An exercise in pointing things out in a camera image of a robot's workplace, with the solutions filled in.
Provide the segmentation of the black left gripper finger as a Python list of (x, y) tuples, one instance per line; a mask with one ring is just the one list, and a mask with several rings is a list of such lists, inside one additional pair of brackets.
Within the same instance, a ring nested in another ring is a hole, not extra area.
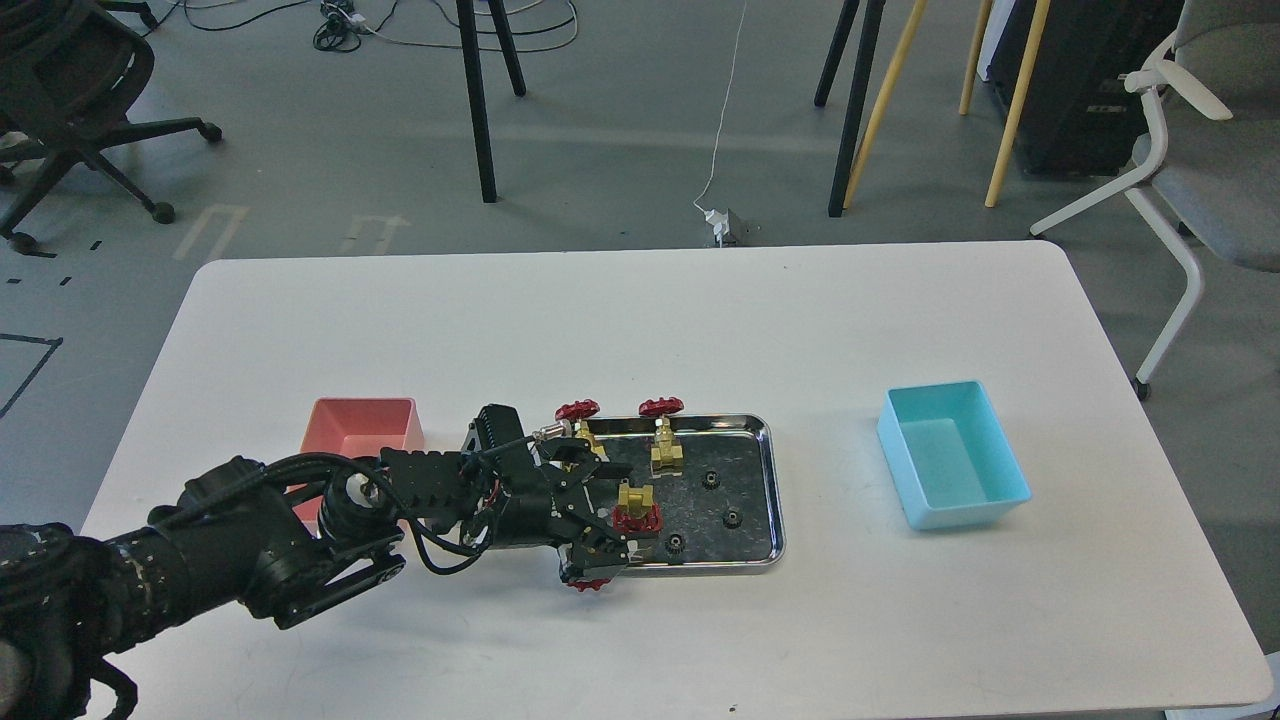
[(602, 460), (590, 450), (585, 439), (547, 439), (545, 460), (561, 466), (545, 469), (545, 479), (552, 493), (586, 489), (598, 477), (611, 479), (613, 462)]
[(611, 525), (611, 516), (562, 515), (556, 519), (559, 580), (580, 577), (612, 577), (644, 562), (657, 546), (657, 536), (625, 536)]

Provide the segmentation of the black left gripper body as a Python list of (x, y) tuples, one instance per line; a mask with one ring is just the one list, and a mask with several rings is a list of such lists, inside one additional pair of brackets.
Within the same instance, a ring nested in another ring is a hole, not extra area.
[(470, 519), (472, 544), (494, 550), (571, 543), (586, 523), (573, 511), (582, 503), (581, 488), (553, 462), (536, 465), (530, 455), (497, 457), (492, 462), (500, 492), (493, 505)]

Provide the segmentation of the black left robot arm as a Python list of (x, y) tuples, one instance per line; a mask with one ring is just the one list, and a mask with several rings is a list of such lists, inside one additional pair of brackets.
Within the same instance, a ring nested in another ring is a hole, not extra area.
[(237, 456), (110, 539), (67, 524), (3, 528), (3, 716), (73, 719), (92, 684), (111, 717), (136, 684), (108, 661), (225, 603), (296, 626), (392, 579), (411, 538), (436, 575), (486, 551), (549, 546), (559, 578), (599, 589), (637, 562), (664, 520), (655, 491), (584, 439), (378, 456)]

